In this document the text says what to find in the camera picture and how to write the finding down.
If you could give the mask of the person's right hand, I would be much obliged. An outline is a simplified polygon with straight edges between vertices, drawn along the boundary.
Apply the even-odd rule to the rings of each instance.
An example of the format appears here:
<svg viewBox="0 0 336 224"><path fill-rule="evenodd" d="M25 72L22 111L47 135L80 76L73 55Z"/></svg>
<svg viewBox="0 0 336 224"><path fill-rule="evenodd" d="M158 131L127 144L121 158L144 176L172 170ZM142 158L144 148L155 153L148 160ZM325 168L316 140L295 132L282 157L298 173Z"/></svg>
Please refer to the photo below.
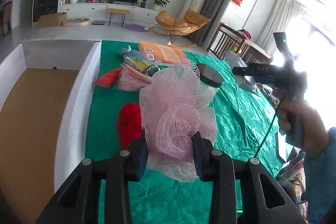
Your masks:
<svg viewBox="0 0 336 224"><path fill-rule="evenodd" d="M293 113L303 121L303 141L300 148L315 159L323 153L330 144L330 136L326 131L317 110L305 102L284 100L278 110L278 124L282 135L291 129L288 114Z"/></svg>

